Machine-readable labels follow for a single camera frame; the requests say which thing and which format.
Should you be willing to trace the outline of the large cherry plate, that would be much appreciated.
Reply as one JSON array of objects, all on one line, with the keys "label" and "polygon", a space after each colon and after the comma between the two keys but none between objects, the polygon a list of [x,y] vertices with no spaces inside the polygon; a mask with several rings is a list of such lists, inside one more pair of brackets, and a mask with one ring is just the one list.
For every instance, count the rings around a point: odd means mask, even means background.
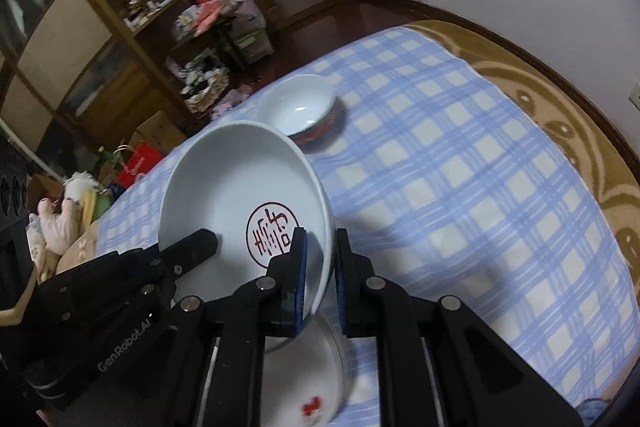
[{"label": "large cherry plate", "polygon": [[303,334],[268,353],[262,377],[263,426],[326,426],[348,388],[343,340],[318,314]]}]

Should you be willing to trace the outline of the bowl with red seal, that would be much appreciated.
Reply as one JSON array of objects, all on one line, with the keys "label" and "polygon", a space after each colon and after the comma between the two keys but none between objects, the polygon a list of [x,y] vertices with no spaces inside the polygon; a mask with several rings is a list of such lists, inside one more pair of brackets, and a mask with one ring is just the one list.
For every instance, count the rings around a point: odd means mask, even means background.
[{"label": "bowl with red seal", "polygon": [[201,229],[218,239],[216,253],[182,270],[176,299],[227,297],[262,277],[290,251],[293,233],[307,233],[303,332],[269,338],[277,355],[312,343],[312,324],[329,284],[334,220],[309,160],[280,131],[255,121],[223,124],[197,136],[171,173],[160,210],[158,245],[167,248]]}]

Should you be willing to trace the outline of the red patterned bowl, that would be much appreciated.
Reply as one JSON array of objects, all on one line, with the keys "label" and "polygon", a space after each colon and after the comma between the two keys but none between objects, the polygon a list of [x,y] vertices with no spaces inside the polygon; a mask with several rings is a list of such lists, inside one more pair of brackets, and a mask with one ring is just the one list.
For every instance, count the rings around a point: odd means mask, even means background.
[{"label": "red patterned bowl", "polygon": [[297,145],[305,145],[326,134],[337,114],[338,98],[329,79],[299,74],[271,86],[259,98],[255,116]]}]

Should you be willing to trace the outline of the plush toy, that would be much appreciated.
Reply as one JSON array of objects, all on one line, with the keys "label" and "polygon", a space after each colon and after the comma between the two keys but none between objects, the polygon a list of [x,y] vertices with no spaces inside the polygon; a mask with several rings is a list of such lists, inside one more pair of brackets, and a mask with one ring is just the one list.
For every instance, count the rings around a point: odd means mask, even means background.
[{"label": "plush toy", "polygon": [[39,283],[96,257],[97,199],[98,182],[88,172],[63,183],[43,174],[29,181],[26,234]]}]

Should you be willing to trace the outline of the blue plaid cloth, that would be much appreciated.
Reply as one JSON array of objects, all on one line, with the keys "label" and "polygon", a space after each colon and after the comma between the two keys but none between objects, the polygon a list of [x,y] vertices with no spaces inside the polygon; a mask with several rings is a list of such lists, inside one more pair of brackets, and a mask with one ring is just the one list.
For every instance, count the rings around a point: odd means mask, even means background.
[{"label": "blue plaid cloth", "polygon": [[486,75],[412,29],[308,72],[346,110],[309,158],[357,251],[421,296],[459,291],[570,403],[601,392],[638,348],[639,311],[576,161]]}]

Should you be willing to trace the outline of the red paper bag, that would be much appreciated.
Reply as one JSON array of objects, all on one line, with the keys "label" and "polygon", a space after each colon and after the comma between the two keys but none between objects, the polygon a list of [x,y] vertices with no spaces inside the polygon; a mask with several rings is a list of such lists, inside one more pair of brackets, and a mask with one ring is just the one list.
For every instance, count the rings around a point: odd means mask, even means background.
[{"label": "red paper bag", "polygon": [[136,146],[122,144],[116,148],[114,155],[122,165],[118,183],[125,188],[148,174],[164,158],[159,150],[145,142],[139,142]]}]

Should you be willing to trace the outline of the cardboard box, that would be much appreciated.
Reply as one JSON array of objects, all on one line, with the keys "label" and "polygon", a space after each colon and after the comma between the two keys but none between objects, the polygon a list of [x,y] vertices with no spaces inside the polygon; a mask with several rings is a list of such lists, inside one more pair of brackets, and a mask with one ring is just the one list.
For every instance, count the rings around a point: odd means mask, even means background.
[{"label": "cardboard box", "polygon": [[163,155],[168,155],[175,147],[186,141],[186,136],[159,110],[142,124],[139,124],[129,144],[137,146],[144,142]]}]

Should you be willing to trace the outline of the wicker basket with items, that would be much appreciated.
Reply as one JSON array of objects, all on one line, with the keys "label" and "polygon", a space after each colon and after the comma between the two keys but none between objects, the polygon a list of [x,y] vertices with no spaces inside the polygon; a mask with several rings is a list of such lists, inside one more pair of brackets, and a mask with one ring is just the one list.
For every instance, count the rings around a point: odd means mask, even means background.
[{"label": "wicker basket with items", "polygon": [[213,56],[198,56],[174,76],[182,82],[181,96],[191,113],[203,113],[217,102],[229,87],[229,71]]}]

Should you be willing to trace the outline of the brown patterned blanket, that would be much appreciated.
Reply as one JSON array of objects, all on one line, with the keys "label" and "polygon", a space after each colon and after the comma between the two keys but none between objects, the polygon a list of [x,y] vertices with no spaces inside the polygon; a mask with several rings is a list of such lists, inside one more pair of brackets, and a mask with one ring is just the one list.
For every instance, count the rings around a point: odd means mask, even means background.
[{"label": "brown patterned blanket", "polygon": [[495,83],[541,127],[584,179],[605,215],[639,288],[639,163],[617,133],[521,57],[476,32],[441,20],[409,25]]}]

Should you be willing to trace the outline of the small black side table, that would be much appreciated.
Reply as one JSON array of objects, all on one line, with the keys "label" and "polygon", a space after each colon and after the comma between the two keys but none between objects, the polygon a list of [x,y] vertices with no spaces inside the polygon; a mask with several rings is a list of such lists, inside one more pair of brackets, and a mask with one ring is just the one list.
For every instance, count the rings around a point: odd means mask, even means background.
[{"label": "small black side table", "polygon": [[274,53],[267,21],[254,0],[214,0],[186,8],[172,23],[171,51],[197,43],[230,54],[238,52],[247,64]]}]

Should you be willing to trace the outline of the wooden wardrobe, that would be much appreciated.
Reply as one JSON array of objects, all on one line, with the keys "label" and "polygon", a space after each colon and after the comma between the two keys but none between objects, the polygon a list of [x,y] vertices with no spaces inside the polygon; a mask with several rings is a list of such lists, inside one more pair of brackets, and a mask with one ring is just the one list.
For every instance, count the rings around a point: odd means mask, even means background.
[{"label": "wooden wardrobe", "polygon": [[1,117],[30,147],[112,146],[157,112],[194,125],[165,67],[186,0],[1,0]]}]

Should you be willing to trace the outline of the white wall socket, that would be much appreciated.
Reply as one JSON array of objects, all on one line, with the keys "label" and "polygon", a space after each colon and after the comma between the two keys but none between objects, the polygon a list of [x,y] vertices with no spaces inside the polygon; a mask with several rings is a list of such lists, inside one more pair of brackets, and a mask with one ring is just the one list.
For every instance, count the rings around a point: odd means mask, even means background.
[{"label": "white wall socket", "polygon": [[632,88],[629,95],[629,101],[631,101],[632,105],[636,109],[640,110],[640,83],[636,83]]}]

